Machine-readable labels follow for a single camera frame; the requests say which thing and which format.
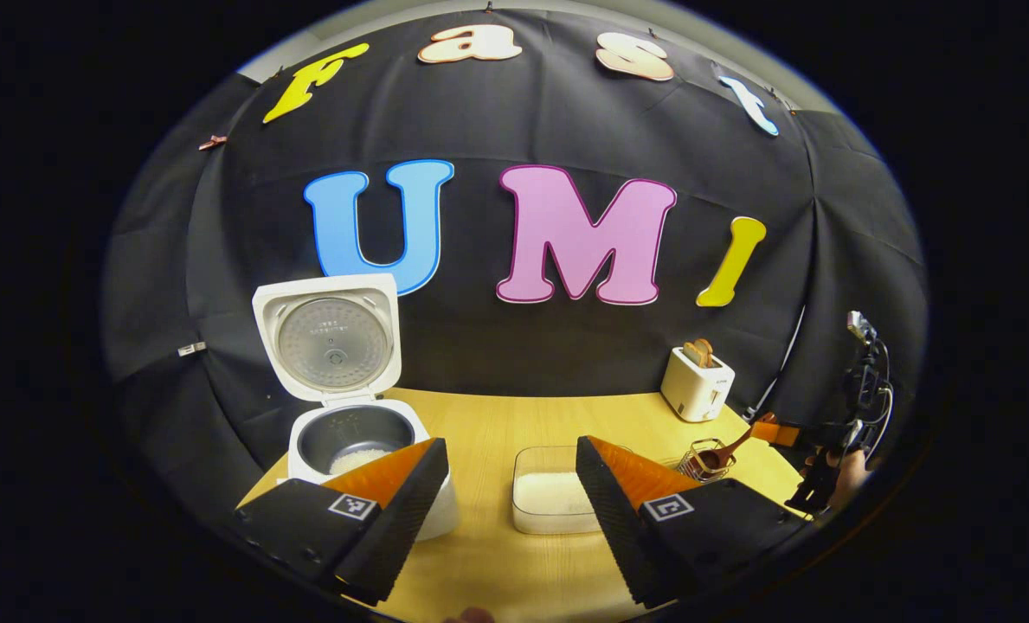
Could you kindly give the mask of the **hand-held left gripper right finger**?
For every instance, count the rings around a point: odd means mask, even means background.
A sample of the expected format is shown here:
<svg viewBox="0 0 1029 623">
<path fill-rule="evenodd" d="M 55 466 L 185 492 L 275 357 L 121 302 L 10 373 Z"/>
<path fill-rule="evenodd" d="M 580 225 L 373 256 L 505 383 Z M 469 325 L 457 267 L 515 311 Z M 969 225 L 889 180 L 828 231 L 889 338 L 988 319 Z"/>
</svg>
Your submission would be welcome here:
<svg viewBox="0 0 1029 623">
<path fill-rule="evenodd" d="M 700 484 L 594 435 L 578 438 L 575 466 L 633 602 L 649 610 L 730 588 L 812 527 L 735 478 Z"/>
</svg>

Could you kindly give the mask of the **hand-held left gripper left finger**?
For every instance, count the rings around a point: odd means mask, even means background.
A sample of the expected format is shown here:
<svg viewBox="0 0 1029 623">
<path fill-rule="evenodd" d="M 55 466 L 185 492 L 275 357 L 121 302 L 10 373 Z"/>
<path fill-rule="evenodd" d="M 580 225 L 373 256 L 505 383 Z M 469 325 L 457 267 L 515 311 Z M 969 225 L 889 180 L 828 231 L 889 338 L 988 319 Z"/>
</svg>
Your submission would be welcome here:
<svg viewBox="0 0 1029 623">
<path fill-rule="evenodd" d="M 258 560 L 365 605 L 387 600 L 448 476 L 431 438 L 324 484 L 289 478 L 232 512 L 232 539 Z"/>
</svg>

